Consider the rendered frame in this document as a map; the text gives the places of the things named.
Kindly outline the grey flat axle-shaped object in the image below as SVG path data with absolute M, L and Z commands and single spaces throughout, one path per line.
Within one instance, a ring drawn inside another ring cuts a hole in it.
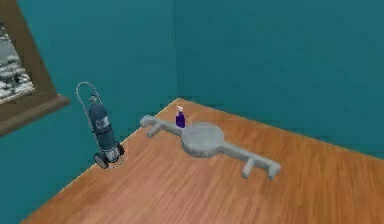
M 183 150 L 192 157 L 210 158 L 222 153 L 244 161 L 242 177 L 245 179 L 249 177 L 253 167 L 264 169 L 270 179 L 273 179 L 281 170 L 278 162 L 226 142 L 224 132 L 209 122 L 197 122 L 181 128 L 168 121 L 145 115 L 140 120 L 140 125 L 142 128 L 150 126 L 147 131 L 148 138 L 152 138 L 160 130 L 178 136 L 181 139 Z

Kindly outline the blue gas cylinder on trolley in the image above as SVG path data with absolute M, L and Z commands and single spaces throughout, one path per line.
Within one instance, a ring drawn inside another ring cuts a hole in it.
M 80 87 L 82 85 L 87 85 L 92 89 L 89 98 L 91 101 L 89 108 L 86 107 L 80 96 Z M 89 82 L 79 82 L 75 91 L 99 148 L 99 151 L 93 156 L 95 163 L 102 169 L 117 168 L 123 162 L 125 149 L 114 136 L 107 110 L 103 105 L 97 89 Z

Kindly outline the purple spray bottle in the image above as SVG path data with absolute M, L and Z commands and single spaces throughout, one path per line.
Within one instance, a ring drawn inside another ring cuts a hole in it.
M 183 107 L 178 106 L 177 109 L 178 109 L 178 115 L 176 116 L 176 125 L 178 127 L 184 128 L 185 127 L 185 116 L 184 116 L 184 112 L 183 112 Z

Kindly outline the brown framed window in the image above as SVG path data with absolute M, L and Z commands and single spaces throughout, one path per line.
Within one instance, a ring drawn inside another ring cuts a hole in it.
M 17 0 L 0 0 L 0 137 L 69 102 L 56 91 Z

